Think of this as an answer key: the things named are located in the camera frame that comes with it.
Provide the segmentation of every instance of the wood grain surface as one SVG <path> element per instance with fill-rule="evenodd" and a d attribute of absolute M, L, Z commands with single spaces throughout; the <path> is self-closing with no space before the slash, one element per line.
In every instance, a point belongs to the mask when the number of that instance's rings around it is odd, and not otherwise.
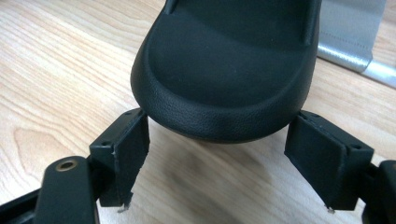
<path fill-rule="evenodd" d="M 0 0 L 0 203 L 40 187 L 60 158 L 138 107 L 131 67 L 163 0 Z M 396 66 L 396 0 L 388 0 L 374 56 Z M 318 60 L 304 109 L 396 159 L 396 90 Z M 328 213 L 283 155 L 287 128 L 216 145 L 149 121 L 150 152 L 131 208 L 99 208 L 102 223 L 361 223 Z"/>

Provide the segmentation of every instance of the textured leather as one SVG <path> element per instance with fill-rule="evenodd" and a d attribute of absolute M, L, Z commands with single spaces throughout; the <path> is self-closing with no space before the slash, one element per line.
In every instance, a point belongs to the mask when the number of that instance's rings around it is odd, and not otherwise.
<path fill-rule="evenodd" d="M 309 92 L 319 8 L 303 0 L 179 0 L 136 55 L 134 97 L 189 137 L 235 143 L 274 133 Z"/>

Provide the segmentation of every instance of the wooden table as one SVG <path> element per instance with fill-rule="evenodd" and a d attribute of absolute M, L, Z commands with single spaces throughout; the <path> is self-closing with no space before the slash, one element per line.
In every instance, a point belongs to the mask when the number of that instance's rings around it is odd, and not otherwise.
<path fill-rule="evenodd" d="M 40 187 L 60 158 L 138 107 L 131 66 L 164 0 L 0 1 L 0 203 Z M 396 0 L 388 0 L 374 56 L 396 66 Z M 304 109 L 396 159 L 396 90 L 318 60 Z M 283 155 L 287 128 L 216 145 L 149 121 L 150 153 L 130 210 L 100 208 L 102 223 L 360 223 L 328 213 Z"/>

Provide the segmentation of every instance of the screw hole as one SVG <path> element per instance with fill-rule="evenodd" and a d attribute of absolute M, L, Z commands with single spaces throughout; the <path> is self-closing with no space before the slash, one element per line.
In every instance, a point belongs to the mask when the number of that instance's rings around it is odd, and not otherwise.
<path fill-rule="evenodd" d="M 111 145 L 111 142 L 110 141 L 105 141 L 105 142 L 103 142 L 102 143 L 102 146 L 109 146 L 109 145 Z"/>
<path fill-rule="evenodd" d="M 361 146 L 359 146 L 359 145 L 356 145 L 356 144 L 352 144 L 352 145 L 350 145 L 352 148 L 356 148 L 356 149 L 361 149 Z"/>
<path fill-rule="evenodd" d="M 68 161 L 62 161 L 56 166 L 56 170 L 58 172 L 64 172 L 64 171 L 69 171 L 77 166 L 77 161 L 75 160 L 68 160 Z"/>

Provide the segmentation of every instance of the black plastic part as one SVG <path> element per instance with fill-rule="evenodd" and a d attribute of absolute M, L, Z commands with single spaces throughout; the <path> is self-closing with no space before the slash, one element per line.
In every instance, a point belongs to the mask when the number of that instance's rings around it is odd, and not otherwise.
<path fill-rule="evenodd" d="M 168 0 L 136 55 L 136 101 L 189 137 L 236 143 L 290 123 L 318 48 L 320 0 Z"/>
<path fill-rule="evenodd" d="M 366 203 L 363 223 L 396 223 L 396 161 L 372 166 L 363 177 L 360 197 Z"/>
<path fill-rule="evenodd" d="M 31 224 L 39 189 L 0 206 L 0 222 L 4 224 Z"/>
<path fill-rule="evenodd" d="M 374 150 L 326 119 L 302 111 L 290 124 L 285 155 L 326 206 L 354 210 Z"/>
<path fill-rule="evenodd" d="M 87 160 L 68 157 L 47 167 L 34 223 L 99 223 Z"/>
<path fill-rule="evenodd" d="M 148 117 L 141 109 L 128 111 L 91 145 L 90 161 L 100 186 L 103 207 L 129 206 L 131 188 L 149 153 Z"/>

